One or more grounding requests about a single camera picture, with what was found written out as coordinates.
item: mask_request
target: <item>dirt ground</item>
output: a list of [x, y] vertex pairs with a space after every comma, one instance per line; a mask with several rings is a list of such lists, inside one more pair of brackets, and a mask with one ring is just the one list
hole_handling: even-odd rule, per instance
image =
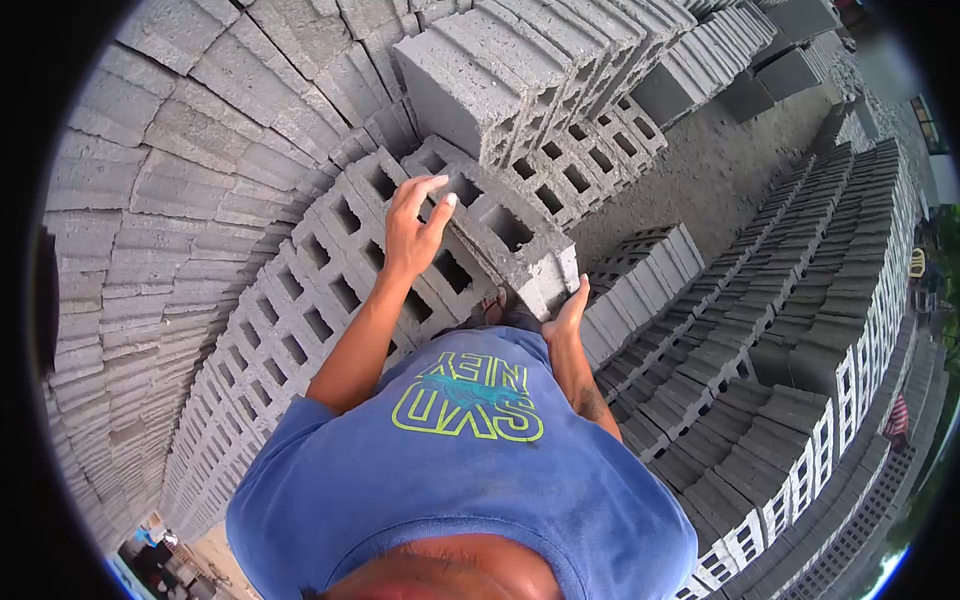
[[717, 101], [694, 112], [665, 134], [651, 171], [569, 233], [581, 271], [632, 233], [677, 222], [709, 264], [790, 173], [835, 101], [835, 89], [819, 85], [741, 125]]
[[187, 544], [197, 559], [206, 561], [211, 566], [211, 570], [217, 573], [222, 579], [226, 579], [230, 586], [227, 591], [238, 600], [262, 600], [260, 594], [256, 593], [247, 578], [244, 577], [240, 565], [233, 558], [227, 544], [227, 528], [223, 522], [214, 525], [213, 529], [206, 532], [206, 535], [200, 538], [196, 543]]

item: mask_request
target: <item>fingers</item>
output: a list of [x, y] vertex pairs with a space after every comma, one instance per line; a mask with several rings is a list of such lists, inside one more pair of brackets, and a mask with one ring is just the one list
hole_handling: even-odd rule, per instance
[[564, 312], [570, 315], [582, 315], [587, 308], [587, 299], [590, 295], [590, 281], [587, 274], [580, 275], [580, 289], [564, 303]]
[[423, 204], [423, 201], [426, 200], [426, 195], [444, 187], [448, 180], [449, 177], [446, 175], [439, 175], [436, 177], [416, 177], [405, 181], [400, 186], [401, 188], [408, 183], [410, 183], [410, 185], [407, 186], [406, 193], [401, 194], [401, 191], [397, 190], [395, 196], [396, 209], [411, 215], [416, 215], [420, 212], [420, 206]]
[[453, 209], [457, 206], [457, 195], [450, 193], [444, 196], [439, 204], [433, 207], [430, 212], [430, 220], [423, 226], [423, 235], [427, 239], [434, 240], [438, 244], [444, 237], [444, 227], [450, 217], [453, 216]]

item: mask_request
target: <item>man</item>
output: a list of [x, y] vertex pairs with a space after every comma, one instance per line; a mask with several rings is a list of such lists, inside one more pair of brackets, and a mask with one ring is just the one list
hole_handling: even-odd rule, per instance
[[150, 537], [150, 532], [144, 529], [143, 525], [136, 528], [136, 531], [133, 532], [133, 538], [146, 543], [151, 548], [156, 548], [156, 542]]
[[450, 331], [380, 376], [453, 214], [447, 194], [417, 219], [445, 184], [395, 193], [370, 297], [230, 502], [237, 561], [268, 600], [672, 597], [696, 536], [593, 382], [585, 276], [541, 333]]
[[890, 440], [890, 446], [894, 452], [902, 454], [909, 446], [906, 439], [906, 428], [909, 423], [909, 416], [906, 411], [906, 400], [903, 399], [903, 392], [897, 394], [894, 400], [894, 407], [890, 410], [890, 417], [883, 425], [883, 436]]

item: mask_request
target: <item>yellow chair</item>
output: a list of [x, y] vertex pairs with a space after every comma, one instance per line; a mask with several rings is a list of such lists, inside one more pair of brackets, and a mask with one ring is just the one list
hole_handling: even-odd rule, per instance
[[926, 273], [926, 256], [924, 251], [914, 248], [910, 254], [910, 276], [919, 279]]

